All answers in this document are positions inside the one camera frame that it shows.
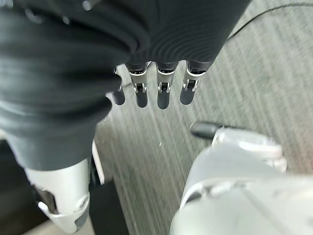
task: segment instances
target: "black cable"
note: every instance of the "black cable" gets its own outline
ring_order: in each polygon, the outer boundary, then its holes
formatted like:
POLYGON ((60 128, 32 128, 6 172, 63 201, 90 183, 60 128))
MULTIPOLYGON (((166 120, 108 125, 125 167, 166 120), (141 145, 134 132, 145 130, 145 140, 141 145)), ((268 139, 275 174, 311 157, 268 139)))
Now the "black cable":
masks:
POLYGON ((243 30, 248 24, 250 24, 251 22, 253 22, 254 20, 258 19, 259 17, 261 17, 262 15, 268 13, 268 12, 272 12, 272 11, 276 11, 282 8, 289 8, 289 7, 313 7, 313 3, 307 3, 307 2, 303 2, 303 3, 290 3, 290 4, 286 4, 286 5, 281 5, 281 6, 277 6, 274 8, 270 8, 258 15, 256 15, 255 17, 253 17, 251 20, 249 20, 248 22, 246 22, 243 26, 241 26, 236 32, 234 32, 231 36, 228 37, 227 41, 230 41, 231 39, 233 39, 238 33, 241 32, 241 30, 243 30))

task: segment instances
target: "white robotic leg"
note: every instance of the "white robotic leg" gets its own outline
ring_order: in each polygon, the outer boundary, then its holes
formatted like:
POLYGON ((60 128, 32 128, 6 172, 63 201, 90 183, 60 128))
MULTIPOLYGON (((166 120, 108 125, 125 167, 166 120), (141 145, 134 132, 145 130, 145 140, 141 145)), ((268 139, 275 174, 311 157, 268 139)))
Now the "white robotic leg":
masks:
POLYGON ((271 138, 218 129, 190 170, 170 235, 312 234, 313 178, 286 168, 271 138))
POLYGON ((24 170, 46 216, 66 233, 80 230, 89 214, 88 159, 59 170, 24 170))

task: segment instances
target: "gray carpet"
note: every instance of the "gray carpet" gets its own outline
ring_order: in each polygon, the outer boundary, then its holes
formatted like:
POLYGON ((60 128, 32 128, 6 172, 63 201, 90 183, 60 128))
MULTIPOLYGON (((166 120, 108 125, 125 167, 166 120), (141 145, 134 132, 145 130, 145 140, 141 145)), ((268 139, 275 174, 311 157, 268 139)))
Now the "gray carpet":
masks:
MULTIPOLYGON (((254 0, 236 28, 290 2, 254 0)), ((96 142, 131 235, 168 234, 192 161, 209 144, 189 134, 196 120, 272 136, 283 145, 291 172, 313 173, 312 36, 313 8, 279 10, 256 20, 223 47, 188 106, 179 101, 184 62, 166 110, 157 107, 154 65, 148 71, 146 108, 137 107, 131 86, 125 88, 125 104, 113 105, 99 123, 96 142)), ((119 72, 127 83, 125 68, 119 72)))

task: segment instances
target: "black rubber tip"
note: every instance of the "black rubber tip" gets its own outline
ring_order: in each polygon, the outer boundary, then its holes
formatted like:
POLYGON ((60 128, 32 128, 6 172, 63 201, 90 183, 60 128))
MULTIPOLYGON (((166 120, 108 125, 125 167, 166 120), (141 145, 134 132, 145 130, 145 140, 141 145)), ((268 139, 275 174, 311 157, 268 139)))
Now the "black rubber tip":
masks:
POLYGON ((190 132, 196 137, 212 140, 217 130, 221 127, 223 127, 223 125, 213 122, 196 121, 191 124, 190 132))
POLYGON ((137 105, 140 108, 144 108, 147 106, 148 104, 148 96, 147 93, 143 93, 141 91, 139 91, 138 93, 136 93, 136 101, 137 101, 137 105))
POLYGON ((166 91, 157 93, 157 105, 160 109, 166 109, 170 103, 170 93, 166 91))
POLYGON ((123 88, 121 89, 121 91, 113 92, 112 96, 115 104, 122 105, 125 103, 125 95, 123 88))
POLYGON ((180 92, 180 101, 184 105, 190 104, 194 99, 194 96, 195 92, 192 91, 192 88, 188 88, 186 91, 182 88, 180 92))

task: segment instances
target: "black cloth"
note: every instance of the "black cloth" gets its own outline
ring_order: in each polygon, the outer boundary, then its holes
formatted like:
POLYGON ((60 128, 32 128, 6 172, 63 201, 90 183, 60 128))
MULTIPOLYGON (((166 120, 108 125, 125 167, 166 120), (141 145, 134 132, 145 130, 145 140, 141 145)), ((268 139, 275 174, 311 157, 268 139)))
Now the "black cloth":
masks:
POLYGON ((90 156, 111 108, 105 93, 120 86, 115 66, 214 61, 248 3, 15 0, 0 8, 0 128, 18 163, 53 170, 90 156))

